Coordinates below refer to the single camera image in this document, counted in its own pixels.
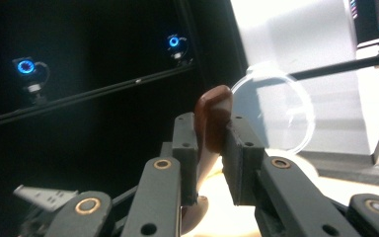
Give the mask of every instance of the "dark background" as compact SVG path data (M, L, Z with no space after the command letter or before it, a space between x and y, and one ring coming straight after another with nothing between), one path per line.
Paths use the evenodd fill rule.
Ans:
M45 62L43 94L69 101L179 69L167 50L171 34L189 39L192 64L180 66L188 70L46 111L32 104L12 64ZM20 184L112 198L137 185L145 162L172 139L174 118L246 68L229 1L0 1L0 236L17 236L27 213L12 195Z

